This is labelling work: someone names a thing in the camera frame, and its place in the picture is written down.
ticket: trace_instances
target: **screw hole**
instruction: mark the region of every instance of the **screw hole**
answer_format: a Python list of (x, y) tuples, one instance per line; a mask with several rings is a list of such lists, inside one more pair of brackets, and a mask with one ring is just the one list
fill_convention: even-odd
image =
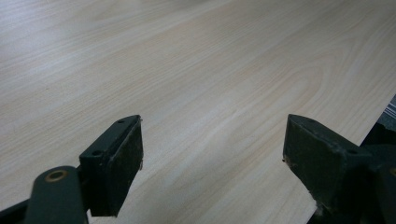
[(65, 170), (57, 170), (54, 172), (51, 172), (46, 176), (46, 181), (47, 182), (56, 182), (59, 181), (67, 176), (67, 171)]
[(95, 150), (95, 151), (92, 153), (93, 156), (101, 156), (102, 154), (103, 154), (103, 151), (100, 151), (100, 150)]
[(355, 150), (352, 150), (352, 149), (349, 149), (349, 150), (347, 150), (347, 153), (349, 153), (349, 154), (358, 154), (358, 152), (357, 151), (355, 151)]

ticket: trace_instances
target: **wood grain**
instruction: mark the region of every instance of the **wood grain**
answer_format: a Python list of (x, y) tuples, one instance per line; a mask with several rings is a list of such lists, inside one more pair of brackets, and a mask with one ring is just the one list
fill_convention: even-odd
[(140, 114), (144, 170), (91, 222), (305, 223), (287, 115), (360, 143), (396, 93), (395, 24), (390, 0), (2, 1), (0, 209)]

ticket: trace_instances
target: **wooden table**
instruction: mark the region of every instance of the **wooden table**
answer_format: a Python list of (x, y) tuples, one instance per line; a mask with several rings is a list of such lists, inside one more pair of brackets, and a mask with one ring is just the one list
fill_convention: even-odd
[(396, 91), (396, 3), (2, 1), (0, 78), (0, 209), (140, 114), (144, 169), (91, 222), (305, 223), (287, 115), (362, 141)]

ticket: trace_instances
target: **metal screw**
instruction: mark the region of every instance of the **metal screw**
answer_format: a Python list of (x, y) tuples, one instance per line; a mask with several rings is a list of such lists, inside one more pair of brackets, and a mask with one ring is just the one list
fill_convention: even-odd
[(56, 170), (52, 171), (46, 176), (46, 181), (47, 182), (57, 182), (67, 176), (67, 171), (66, 170)]

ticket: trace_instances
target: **black mechanical part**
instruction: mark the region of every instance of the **black mechanical part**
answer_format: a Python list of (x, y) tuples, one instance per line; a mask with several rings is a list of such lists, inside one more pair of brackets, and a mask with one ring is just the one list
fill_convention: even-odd
[(120, 119), (80, 156), (93, 217), (116, 216), (143, 160), (140, 117)]
[(376, 123), (361, 145), (396, 145), (396, 132)]
[(76, 168), (53, 168), (35, 180), (24, 223), (88, 223)]
[(283, 157), (317, 201), (309, 224), (396, 223), (389, 171), (396, 146), (382, 141), (389, 139), (358, 147), (315, 120), (289, 115)]
[(116, 216), (142, 167), (138, 115), (113, 123), (80, 156), (78, 168), (57, 167), (40, 175), (31, 199), (0, 212), (1, 224), (87, 223), (93, 216)]

